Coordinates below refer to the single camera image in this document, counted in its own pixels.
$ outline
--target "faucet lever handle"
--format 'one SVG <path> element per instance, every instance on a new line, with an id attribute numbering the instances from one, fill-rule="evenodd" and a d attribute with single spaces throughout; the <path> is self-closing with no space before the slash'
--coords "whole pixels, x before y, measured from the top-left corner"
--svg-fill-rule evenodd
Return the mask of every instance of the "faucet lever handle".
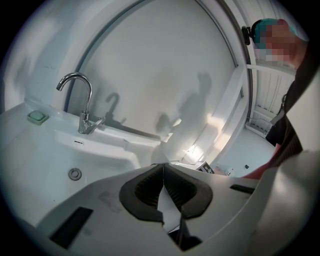
<path id="1" fill-rule="evenodd" d="M 88 128 L 85 129 L 85 134 L 91 134 L 100 124 L 103 124 L 106 121 L 106 118 L 100 117 L 98 121 L 90 125 Z"/>

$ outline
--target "teal hair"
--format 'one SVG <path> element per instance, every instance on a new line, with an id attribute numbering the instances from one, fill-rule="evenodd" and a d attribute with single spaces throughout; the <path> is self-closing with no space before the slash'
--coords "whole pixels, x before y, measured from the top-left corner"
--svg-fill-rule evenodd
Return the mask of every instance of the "teal hair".
<path id="1" fill-rule="evenodd" d="M 253 42 L 254 44 L 259 48 L 259 49 L 266 49 L 266 42 L 264 41 L 264 37 L 261 37 L 262 32 L 265 32 L 267 30 L 267 25 L 277 25 L 278 24 L 278 19 L 275 18 L 264 18 L 261 19 L 259 22 L 256 22 L 254 26 L 252 26 L 251 29 L 253 34 Z M 292 31 L 295 35 L 297 34 L 296 30 L 289 26 L 290 31 Z"/>

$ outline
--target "white sink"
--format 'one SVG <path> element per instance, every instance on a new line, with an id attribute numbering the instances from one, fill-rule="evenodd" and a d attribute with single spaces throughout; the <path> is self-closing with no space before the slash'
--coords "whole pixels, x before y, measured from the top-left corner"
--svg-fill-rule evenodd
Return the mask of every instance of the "white sink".
<path id="1" fill-rule="evenodd" d="M 28 122 L 33 109 L 50 118 L 41 126 Z M 83 135 L 78 117 L 32 102 L 4 113 L 0 121 L 3 191 L 14 214 L 33 226 L 94 181 L 168 161 L 155 141 L 105 126 Z M 79 180 L 69 178 L 72 168 L 80 169 Z"/>

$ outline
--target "soap bar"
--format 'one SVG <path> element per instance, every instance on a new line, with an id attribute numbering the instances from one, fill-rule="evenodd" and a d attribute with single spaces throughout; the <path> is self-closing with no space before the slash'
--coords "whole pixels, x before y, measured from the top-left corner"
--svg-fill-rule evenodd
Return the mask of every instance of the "soap bar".
<path id="1" fill-rule="evenodd" d="M 38 126 L 42 125 L 44 121 L 49 118 L 47 114 L 41 113 L 38 110 L 32 111 L 30 114 L 27 115 L 26 119 L 31 123 L 34 123 Z"/>

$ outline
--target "chrome faucet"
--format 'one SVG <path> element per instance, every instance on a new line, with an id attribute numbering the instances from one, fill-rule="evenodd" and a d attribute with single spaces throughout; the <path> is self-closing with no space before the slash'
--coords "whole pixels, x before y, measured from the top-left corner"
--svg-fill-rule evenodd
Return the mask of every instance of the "chrome faucet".
<path id="1" fill-rule="evenodd" d="M 74 73 L 65 75 L 64 77 L 62 77 L 61 81 L 58 83 L 56 89 L 61 92 L 65 84 L 72 79 L 82 80 L 85 83 L 86 89 L 87 89 L 87 94 L 84 101 L 84 108 L 82 113 L 80 114 L 78 132 L 81 134 L 91 134 L 98 127 L 98 125 L 102 124 L 106 120 L 106 118 L 100 117 L 99 120 L 96 121 L 94 124 L 91 124 L 89 122 L 89 104 L 91 99 L 92 86 L 88 78 L 83 74 L 74 72 Z"/>

